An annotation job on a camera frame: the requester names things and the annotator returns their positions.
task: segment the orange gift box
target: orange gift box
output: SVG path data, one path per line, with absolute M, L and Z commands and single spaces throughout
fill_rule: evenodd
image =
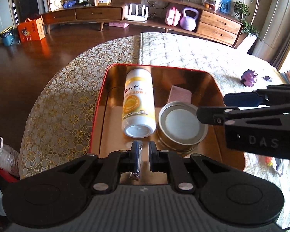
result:
M 27 18 L 17 26 L 17 29 L 22 42 L 41 40 L 45 37 L 41 18 L 34 20 Z

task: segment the wooden drawer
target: wooden drawer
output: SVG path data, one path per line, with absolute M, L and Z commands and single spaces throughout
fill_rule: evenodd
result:
M 78 20 L 121 21 L 123 19 L 122 8 L 93 7 L 76 10 Z
M 199 23 L 197 33 L 203 35 L 204 38 L 209 37 L 211 39 L 217 40 L 218 42 L 224 42 L 230 45 L 233 45 L 237 38 L 237 35 L 231 32 L 225 31 L 223 29 L 202 22 Z
M 42 18 L 44 24 L 75 21 L 76 20 L 75 9 L 67 9 L 50 13 L 44 13 L 42 15 Z
M 239 23 L 204 10 L 202 11 L 200 22 L 210 24 L 212 26 L 234 33 L 236 35 L 238 35 L 241 27 Z

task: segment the white jar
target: white jar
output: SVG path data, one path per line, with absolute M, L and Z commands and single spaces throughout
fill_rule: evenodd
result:
M 134 69 L 126 77 L 121 128 L 132 138 L 145 138 L 156 130 L 152 76 Z

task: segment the trash can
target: trash can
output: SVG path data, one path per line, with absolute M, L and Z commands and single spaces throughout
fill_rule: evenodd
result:
M 0 33 L 4 46 L 11 46 L 14 40 L 13 27 L 8 27 Z

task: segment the kettlebell handle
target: kettlebell handle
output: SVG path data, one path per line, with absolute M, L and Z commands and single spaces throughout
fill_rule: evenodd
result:
M 196 19 L 198 18 L 198 16 L 199 16 L 199 12 L 198 12 L 196 9 L 194 9 L 194 8 L 184 8 L 184 9 L 183 9 L 183 17 L 187 17 L 187 15 L 186 15 L 186 10 L 190 10 L 190 11 L 193 11 L 193 12 L 196 13 L 196 15 L 195 15 L 195 17 L 193 18 L 193 20 L 196 20 Z

